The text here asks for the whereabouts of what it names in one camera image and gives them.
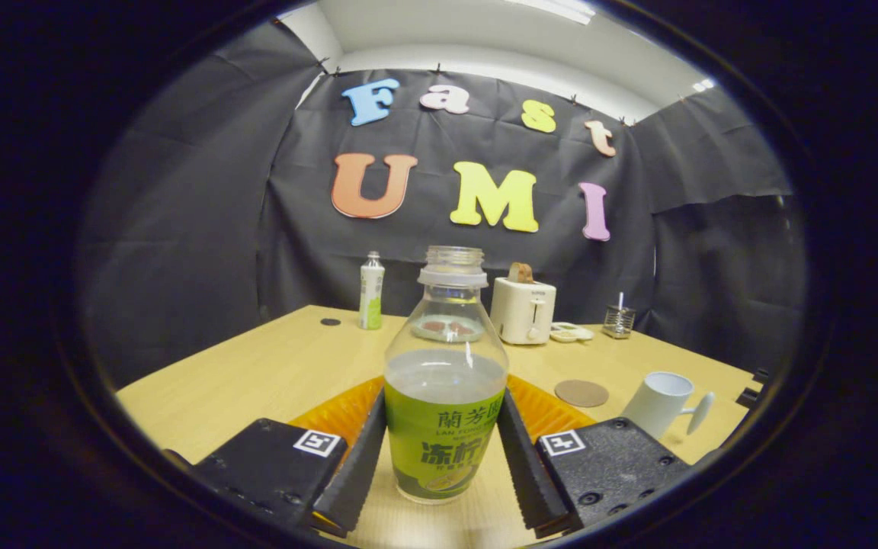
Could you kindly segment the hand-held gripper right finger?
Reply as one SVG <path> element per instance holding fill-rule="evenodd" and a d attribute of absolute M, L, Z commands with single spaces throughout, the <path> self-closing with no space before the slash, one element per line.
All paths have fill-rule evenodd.
<path fill-rule="evenodd" d="M 596 421 L 514 375 L 498 430 L 524 525 L 537 538 L 605 527 L 689 469 L 629 419 Z"/>

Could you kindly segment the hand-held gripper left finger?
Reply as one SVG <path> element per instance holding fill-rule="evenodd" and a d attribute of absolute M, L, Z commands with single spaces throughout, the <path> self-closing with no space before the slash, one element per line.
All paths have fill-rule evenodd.
<path fill-rule="evenodd" d="M 375 377 L 289 422 L 258 418 L 199 461 L 211 490 L 269 524 L 345 538 L 370 491 L 386 434 Z"/>

